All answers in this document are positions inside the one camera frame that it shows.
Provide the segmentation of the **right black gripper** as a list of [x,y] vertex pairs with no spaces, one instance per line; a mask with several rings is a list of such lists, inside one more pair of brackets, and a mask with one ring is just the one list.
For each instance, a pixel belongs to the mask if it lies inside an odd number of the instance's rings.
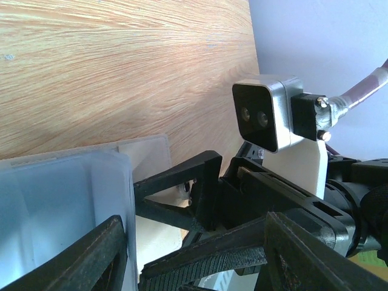
[[[221,177],[217,200],[222,156],[214,150],[134,183],[137,216],[210,232],[216,227],[216,203],[218,221],[230,229],[146,264],[139,290],[178,290],[215,273],[266,264],[265,221],[257,218],[267,212],[281,212],[314,235],[319,234],[314,226],[327,227],[322,239],[328,239],[340,254],[354,255],[355,216],[346,191],[328,185],[320,199],[263,167],[258,152],[257,146],[243,143]],[[186,207],[150,199],[179,186],[186,189]]]

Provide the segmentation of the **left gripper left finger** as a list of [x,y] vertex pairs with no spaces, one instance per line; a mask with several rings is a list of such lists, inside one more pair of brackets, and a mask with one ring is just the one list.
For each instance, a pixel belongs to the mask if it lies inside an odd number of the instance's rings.
[[3,290],[121,290],[126,264],[122,219],[113,215]]

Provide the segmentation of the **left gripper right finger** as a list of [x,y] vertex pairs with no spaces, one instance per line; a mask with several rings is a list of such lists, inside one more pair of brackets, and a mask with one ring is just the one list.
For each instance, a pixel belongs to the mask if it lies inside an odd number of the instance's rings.
[[282,213],[266,216],[264,251],[274,290],[387,290],[387,282],[316,239]]

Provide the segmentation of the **beige card holder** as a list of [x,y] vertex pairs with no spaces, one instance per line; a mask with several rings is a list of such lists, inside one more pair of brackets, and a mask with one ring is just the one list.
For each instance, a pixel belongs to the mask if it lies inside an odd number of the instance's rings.
[[165,135],[1,161],[1,286],[43,265],[112,215],[128,241],[124,290],[178,250],[177,227],[135,215],[135,182],[171,168]]

